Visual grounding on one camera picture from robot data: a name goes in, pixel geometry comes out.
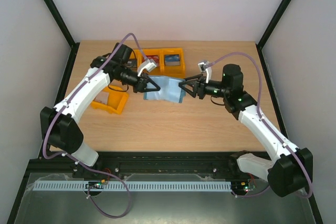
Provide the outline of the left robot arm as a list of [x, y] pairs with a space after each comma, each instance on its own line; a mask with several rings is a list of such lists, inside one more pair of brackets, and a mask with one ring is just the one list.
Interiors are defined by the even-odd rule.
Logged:
[[90, 64], [85, 77], [62, 101], [53, 108], [44, 107], [40, 112], [41, 134], [43, 137], [43, 156], [47, 146], [60, 149], [61, 155], [69, 154], [76, 161], [93, 167], [99, 154], [83, 140], [79, 121], [94, 98], [113, 80], [133, 87], [135, 93], [160, 91], [148, 75], [157, 67], [153, 59], [144, 56], [144, 61], [136, 71], [126, 66], [133, 50], [117, 43], [113, 52], [96, 57]]

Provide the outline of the teal leather card holder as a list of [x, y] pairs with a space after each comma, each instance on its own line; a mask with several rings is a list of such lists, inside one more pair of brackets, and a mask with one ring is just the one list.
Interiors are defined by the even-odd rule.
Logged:
[[182, 103], [186, 92], [179, 87], [179, 83], [184, 79], [168, 76], [150, 76], [150, 78], [160, 87], [160, 91], [144, 93], [144, 100], [162, 100], [174, 103]]

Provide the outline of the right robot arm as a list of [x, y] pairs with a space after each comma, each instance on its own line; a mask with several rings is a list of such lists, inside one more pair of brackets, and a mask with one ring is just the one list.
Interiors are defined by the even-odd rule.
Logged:
[[240, 66], [223, 67], [221, 81], [210, 79], [211, 70], [188, 77], [179, 87], [192, 97], [206, 95], [223, 99], [223, 106], [241, 124], [247, 127], [265, 148], [269, 159], [249, 152], [240, 152], [229, 164], [229, 172], [239, 178], [250, 173], [266, 181], [279, 197], [308, 189], [312, 195], [312, 153], [289, 141], [262, 113], [259, 103], [244, 90], [244, 75]]

